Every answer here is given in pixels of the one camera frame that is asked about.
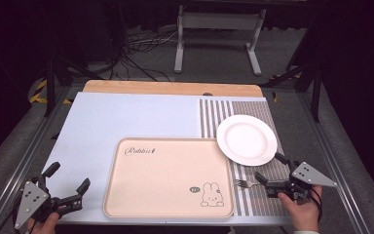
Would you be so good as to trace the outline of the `black tripod stand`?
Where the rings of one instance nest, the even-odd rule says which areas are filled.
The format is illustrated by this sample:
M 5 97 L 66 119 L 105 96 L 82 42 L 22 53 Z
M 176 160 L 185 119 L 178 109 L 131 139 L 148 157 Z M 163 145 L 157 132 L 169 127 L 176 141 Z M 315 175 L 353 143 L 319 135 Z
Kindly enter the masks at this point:
M 50 114 L 56 107 L 56 81 L 62 87 L 70 87 L 73 82 L 73 78 L 69 68 L 73 68 L 78 73 L 81 73 L 84 77 L 101 80 L 101 77 L 95 73 L 89 71 L 87 68 L 84 68 L 71 60 L 62 57 L 54 56 L 51 57 L 46 65 L 46 75 L 47 80 L 47 110 L 46 117 L 49 117 Z
M 311 114 L 314 120 L 318 123 L 318 107 L 321 87 L 320 63 L 318 61 L 310 61 L 306 64 L 292 68 L 284 74 L 277 76 L 275 79 L 270 79 L 267 83 L 260 84 L 260 87 L 273 88 L 295 75 L 300 75 L 298 81 L 294 84 L 294 89 L 297 93 L 305 93 L 310 86 L 313 86 Z

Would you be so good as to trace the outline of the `beige rabbit print tray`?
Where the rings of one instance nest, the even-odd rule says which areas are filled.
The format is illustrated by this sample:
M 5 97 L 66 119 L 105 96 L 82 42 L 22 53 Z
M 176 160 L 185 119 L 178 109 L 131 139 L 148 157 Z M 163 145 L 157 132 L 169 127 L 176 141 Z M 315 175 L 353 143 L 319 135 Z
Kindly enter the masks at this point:
M 211 138 L 124 138 L 104 213 L 117 218 L 226 218 L 234 212 L 228 158 Z

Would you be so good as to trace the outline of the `grey striped placemat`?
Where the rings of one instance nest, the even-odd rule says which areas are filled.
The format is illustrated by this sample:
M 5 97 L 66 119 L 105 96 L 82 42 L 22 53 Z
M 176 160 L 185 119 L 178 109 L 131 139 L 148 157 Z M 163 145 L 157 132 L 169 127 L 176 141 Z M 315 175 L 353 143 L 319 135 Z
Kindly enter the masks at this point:
M 278 141 L 277 152 L 283 153 L 268 102 L 263 97 L 244 100 L 207 97 L 200 98 L 197 101 L 197 106 L 199 137 L 216 139 L 217 128 L 223 120 L 234 115 L 248 115 L 262 120 L 273 130 Z M 268 198 L 263 185 L 242 188 L 235 184 L 236 179 L 256 182 L 255 172 L 269 180 L 288 179 L 289 168 L 286 165 L 275 158 L 262 166 L 244 166 L 231 159 L 228 159 L 228 161 L 235 196 L 233 217 L 287 216 L 287 211 L 280 200 L 278 198 Z

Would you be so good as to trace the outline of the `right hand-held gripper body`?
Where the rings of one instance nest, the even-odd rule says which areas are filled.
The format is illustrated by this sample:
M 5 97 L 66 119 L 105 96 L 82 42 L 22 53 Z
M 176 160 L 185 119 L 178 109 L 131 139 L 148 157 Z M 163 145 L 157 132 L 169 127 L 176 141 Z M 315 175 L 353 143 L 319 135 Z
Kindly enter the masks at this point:
M 337 182 L 324 175 L 306 162 L 288 161 L 289 178 L 279 182 L 267 181 L 265 189 L 269 198 L 277 198 L 279 193 L 287 195 L 295 202 L 310 200 L 314 185 L 336 187 Z

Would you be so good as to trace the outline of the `aluminium frame rail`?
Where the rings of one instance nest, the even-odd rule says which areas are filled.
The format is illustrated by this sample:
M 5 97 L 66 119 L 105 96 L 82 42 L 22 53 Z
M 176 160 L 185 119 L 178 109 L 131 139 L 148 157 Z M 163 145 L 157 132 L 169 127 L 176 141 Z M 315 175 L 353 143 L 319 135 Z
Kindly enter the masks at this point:
M 355 233 L 370 234 L 370 229 L 368 228 L 362 212 L 357 205 L 353 191 L 348 185 L 343 171 L 338 164 L 336 154 L 330 144 L 330 139 L 324 130 L 323 122 L 314 116 L 311 101 L 306 94 L 300 93 L 297 95 L 297 97 L 302 105 L 305 115 L 307 116 L 308 123 L 314 131 L 322 152 L 323 161 L 326 164 L 330 175 L 337 182 L 337 191 L 339 197 L 342 200 L 343 206 L 347 212 Z
M 70 89 L 56 92 L 56 105 L 45 117 L 47 105 L 33 103 L 0 146 L 0 225 L 15 193 L 38 154 L 44 135 L 55 120 Z

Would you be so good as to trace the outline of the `silver fork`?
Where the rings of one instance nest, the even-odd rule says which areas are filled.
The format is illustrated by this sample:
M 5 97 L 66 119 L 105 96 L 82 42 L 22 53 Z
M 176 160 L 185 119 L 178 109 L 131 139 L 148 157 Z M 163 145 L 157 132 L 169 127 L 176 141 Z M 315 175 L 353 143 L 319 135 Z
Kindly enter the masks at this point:
M 235 184 L 239 187 L 242 188 L 251 188 L 256 185 L 260 185 L 260 182 L 253 182 L 253 181 L 248 181 L 248 180 L 243 180 L 243 179 L 236 179 Z

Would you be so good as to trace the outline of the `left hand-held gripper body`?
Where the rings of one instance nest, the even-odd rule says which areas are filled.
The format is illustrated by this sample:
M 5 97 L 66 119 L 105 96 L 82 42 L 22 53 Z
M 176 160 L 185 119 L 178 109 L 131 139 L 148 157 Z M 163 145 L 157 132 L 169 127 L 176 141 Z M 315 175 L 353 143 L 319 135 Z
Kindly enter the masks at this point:
M 20 193 L 20 204 L 17 208 L 15 229 L 21 229 L 31 218 L 45 222 L 52 213 L 63 216 L 78 210 L 78 196 L 64 199 L 52 197 L 46 186 L 46 178 L 39 175 L 25 183 Z

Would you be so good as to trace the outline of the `person's left hand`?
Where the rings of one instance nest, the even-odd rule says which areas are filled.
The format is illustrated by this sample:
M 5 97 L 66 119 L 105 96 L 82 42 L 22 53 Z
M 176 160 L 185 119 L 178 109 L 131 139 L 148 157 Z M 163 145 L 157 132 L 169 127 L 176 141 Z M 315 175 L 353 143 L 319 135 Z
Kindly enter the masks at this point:
M 27 222 L 26 234 L 56 234 L 56 225 L 59 220 L 58 213 L 52 213 L 45 222 L 31 218 Z

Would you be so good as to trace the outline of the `person's right hand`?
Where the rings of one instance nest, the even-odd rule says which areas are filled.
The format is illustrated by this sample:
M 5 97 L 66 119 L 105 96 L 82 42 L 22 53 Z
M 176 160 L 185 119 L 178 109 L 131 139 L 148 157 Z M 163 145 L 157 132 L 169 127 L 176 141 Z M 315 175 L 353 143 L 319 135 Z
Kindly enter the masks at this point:
M 297 205 L 283 193 L 279 193 L 278 197 L 291 217 L 294 226 L 293 234 L 319 234 L 318 217 L 320 211 L 314 201 Z

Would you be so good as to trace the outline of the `yellow black floor tape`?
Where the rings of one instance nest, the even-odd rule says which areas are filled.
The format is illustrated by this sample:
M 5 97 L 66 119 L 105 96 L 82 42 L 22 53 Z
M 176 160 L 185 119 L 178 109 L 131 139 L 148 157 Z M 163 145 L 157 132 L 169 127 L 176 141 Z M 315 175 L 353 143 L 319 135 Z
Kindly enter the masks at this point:
M 38 103 L 48 103 L 48 100 L 45 97 L 41 97 L 42 91 L 46 88 L 47 86 L 47 80 L 43 79 L 42 81 L 39 82 L 37 85 L 32 97 L 29 99 L 30 103 L 38 102 Z

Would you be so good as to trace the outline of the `white round plate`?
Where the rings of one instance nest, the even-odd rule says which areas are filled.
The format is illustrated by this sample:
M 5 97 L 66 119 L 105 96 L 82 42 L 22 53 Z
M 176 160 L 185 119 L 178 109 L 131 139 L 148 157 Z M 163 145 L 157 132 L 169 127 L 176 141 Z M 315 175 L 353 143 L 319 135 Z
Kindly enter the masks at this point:
M 244 166 L 269 163 L 278 149 L 273 130 L 262 120 L 248 115 L 234 115 L 223 120 L 216 131 L 221 151 Z

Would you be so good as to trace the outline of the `grey metal stand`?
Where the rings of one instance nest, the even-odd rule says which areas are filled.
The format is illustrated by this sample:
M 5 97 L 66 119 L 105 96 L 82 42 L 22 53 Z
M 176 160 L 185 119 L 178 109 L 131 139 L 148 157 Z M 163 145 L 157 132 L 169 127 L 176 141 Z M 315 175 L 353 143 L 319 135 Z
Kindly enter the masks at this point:
M 181 73 L 183 66 L 184 41 L 183 32 L 185 29 L 226 29 L 226 30 L 251 30 L 252 39 L 245 44 L 246 52 L 250 61 L 253 73 L 256 76 L 262 74 L 255 47 L 262 29 L 266 10 L 258 14 L 216 14 L 216 13 L 192 13 L 186 12 L 184 7 L 178 7 L 177 17 L 177 47 L 174 61 L 174 72 Z

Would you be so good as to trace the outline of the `light blue table mat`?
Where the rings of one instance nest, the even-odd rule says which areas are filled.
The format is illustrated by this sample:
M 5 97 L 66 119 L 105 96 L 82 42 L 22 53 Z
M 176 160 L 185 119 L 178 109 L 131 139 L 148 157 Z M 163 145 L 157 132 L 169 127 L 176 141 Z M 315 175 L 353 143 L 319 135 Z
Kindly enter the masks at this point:
M 226 218 L 117 218 L 104 213 L 118 143 L 124 138 L 201 138 L 200 98 L 210 96 L 79 93 L 48 159 L 59 170 L 47 181 L 51 195 L 67 197 L 87 177 L 91 181 L 83 208 L 63 223 L 90 225 L 287 225 L 287 216 Z M 211 97 L 239 98 L 255 97 Z

